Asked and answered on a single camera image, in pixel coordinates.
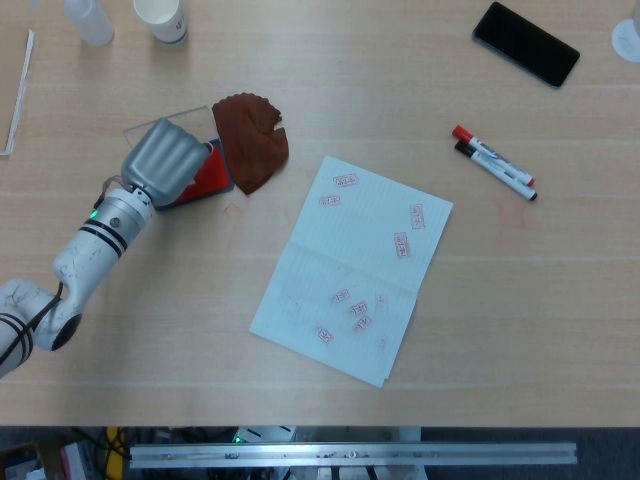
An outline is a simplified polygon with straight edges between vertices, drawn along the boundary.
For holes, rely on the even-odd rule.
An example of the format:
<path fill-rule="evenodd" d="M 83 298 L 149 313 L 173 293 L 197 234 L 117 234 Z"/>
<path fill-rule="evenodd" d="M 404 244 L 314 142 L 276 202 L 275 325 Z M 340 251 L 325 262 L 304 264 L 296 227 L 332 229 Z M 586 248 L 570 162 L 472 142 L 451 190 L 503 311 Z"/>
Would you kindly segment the brown crumpled cloth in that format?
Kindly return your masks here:
<path fill-rule="evenodd" d="M 286 164 L 289 144 L 281 112 L 253 93 L 228 96 L 212 106 L 231 176 L 251 195 Z"/>

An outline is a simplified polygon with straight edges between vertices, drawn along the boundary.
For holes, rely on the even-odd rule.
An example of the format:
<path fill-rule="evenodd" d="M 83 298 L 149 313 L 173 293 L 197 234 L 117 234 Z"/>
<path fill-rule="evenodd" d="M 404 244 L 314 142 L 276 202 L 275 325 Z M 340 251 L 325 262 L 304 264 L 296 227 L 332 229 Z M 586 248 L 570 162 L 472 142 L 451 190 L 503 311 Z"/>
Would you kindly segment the white round coaster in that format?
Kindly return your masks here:
<path fill-rule="evenodd" d="M 619 22 L 611 33 L 614 52 L 629 63 L 640 64 L 640 34 L 632 19 Z"/>

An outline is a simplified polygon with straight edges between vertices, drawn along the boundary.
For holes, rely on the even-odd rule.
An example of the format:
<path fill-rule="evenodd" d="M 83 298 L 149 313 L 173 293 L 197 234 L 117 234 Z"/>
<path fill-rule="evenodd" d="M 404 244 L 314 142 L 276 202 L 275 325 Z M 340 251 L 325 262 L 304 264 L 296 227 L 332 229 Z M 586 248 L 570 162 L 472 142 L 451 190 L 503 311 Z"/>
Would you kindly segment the white lined paper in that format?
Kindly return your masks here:
<path fill-rule="evenodd" d="M 452 209 L 325 157 L 251 333 L 382 387 Z"/>

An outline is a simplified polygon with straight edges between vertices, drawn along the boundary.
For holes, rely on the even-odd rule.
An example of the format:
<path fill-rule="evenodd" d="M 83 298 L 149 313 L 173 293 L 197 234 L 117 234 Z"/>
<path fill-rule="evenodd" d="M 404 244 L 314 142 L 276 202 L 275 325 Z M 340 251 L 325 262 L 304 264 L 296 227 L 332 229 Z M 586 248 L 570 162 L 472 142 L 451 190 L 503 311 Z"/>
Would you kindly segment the black smartphone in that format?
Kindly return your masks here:
<path fill-rule="evenodd" d="M 494 1 L 472 38 L 553 88 L 560 88 L 580 59 L 567 43 Z"/>

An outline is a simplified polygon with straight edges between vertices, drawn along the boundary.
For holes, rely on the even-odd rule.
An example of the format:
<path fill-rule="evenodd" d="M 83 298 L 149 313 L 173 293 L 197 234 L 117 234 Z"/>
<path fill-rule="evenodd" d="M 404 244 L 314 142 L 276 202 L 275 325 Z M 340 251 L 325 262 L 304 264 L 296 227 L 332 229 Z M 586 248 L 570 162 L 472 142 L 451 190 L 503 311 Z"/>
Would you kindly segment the black cap whiteboard marker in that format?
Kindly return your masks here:
<path fill-rule="evenodd" d="M 475 150 L 471 145 L 458 140 L 454 148 L 526 200 L 535 201 L 537 199 L 538 194 L 533 188 L 521 183 L 502 167 Z"/>

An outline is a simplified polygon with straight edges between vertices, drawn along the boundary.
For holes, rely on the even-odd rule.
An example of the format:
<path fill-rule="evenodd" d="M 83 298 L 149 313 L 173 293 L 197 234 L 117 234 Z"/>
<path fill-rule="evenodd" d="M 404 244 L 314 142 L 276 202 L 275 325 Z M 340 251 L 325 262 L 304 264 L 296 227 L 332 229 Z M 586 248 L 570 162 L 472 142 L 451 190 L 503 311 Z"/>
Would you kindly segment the white paper cup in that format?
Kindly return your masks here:
<path fill-rule="evenodd" d="M 183 0 L 133 0 L 137 16 L 163 44 L 175 45 L 188 33 Z"/>

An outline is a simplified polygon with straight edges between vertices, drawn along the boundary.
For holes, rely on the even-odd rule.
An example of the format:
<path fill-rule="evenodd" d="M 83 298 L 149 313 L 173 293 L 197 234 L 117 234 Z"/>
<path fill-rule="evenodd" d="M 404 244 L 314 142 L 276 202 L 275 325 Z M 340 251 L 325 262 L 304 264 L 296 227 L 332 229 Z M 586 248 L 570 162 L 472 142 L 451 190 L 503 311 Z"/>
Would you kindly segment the aluminium profile rail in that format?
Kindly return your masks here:
<path fill-rule="evenodd" d="M 575 465 L 574 443 L 231 443 L 144 445 L 133 469 Z"/>

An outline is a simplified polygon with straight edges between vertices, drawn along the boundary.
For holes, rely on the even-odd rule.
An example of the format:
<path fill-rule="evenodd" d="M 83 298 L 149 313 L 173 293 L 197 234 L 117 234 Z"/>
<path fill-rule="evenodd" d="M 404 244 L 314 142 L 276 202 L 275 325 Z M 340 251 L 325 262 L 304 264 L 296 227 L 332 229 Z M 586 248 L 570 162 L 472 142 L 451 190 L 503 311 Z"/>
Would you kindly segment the red ink pad clear lid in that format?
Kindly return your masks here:
<path fill-rule="evenodd" d="M 234 181 L 225 160 L 223 145 L 219 138 L 212 110 L 209 107 L 200 106 L 160 118 L 167 118 L 195 136 L 208 147 L 210 155 L 196 174 L 194 182 L 186 188 L 176 202 L 169 207 L 158 210 L 171 209 L 233 189 Z M 158 119 L 124 130 L 124 138 L 130 150 Z"/>

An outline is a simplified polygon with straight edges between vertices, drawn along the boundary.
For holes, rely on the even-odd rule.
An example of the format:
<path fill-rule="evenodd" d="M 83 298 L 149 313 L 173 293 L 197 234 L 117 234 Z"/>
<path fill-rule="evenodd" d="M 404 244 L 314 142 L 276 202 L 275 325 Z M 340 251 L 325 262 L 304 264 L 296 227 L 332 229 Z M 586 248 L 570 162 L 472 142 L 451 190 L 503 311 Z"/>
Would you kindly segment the red cap whiteboard marker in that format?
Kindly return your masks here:
<path fill-rule="evenodd" d="M 486 145 L 482 140 L 463 128 L 461 125 L 457 125 L 453 129 L 452 135 L 458 140 L 470 145 L 481 154 L 485 155 L 495 164 L 503 168 L 506 172 L 512 174 L 520 183 L 523 183 L 529 187 L 532 187 L 534 185 L 535 178 L 530 173 L 521 169 L 518 165 L 512 163 L 510 160 L 494 151 L 491 147 Z"/>

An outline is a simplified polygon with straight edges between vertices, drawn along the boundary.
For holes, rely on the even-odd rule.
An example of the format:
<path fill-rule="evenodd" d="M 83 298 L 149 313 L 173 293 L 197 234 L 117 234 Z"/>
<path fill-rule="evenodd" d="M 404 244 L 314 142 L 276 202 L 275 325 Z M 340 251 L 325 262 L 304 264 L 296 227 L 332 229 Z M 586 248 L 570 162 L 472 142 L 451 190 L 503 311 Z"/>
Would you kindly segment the clear plastic wash bottle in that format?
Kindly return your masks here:
<path fill-rule="evenodd" d="M 63 0 L 64 14 L 91 46 L 105 46 L 114 37 L 113 25 L 100 0 Z"/>

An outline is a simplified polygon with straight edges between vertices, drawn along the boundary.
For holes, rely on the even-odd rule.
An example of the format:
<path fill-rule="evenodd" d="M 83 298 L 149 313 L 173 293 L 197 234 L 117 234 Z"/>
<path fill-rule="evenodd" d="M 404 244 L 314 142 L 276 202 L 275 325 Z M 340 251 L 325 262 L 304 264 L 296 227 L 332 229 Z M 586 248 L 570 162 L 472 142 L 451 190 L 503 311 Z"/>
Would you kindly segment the white paper booklet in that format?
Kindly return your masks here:
<path fill-rule="evenodd" d="M 36 34 L 0 27 L 0 156 L 10 156 L 20 124 Z"/>

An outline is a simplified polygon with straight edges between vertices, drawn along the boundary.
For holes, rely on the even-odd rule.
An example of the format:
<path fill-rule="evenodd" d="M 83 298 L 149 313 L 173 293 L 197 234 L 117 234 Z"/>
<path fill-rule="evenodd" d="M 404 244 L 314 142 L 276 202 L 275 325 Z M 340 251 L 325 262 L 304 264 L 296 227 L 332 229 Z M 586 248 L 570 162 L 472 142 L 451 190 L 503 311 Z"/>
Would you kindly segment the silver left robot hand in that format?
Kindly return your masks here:
<path fill-rule="evenodd" d="M 171 206 L 194 182 L 208 147 L 167 118 L 155 121 L 132 147 L 121 175 L 147 194 L 156 209 Z"/>

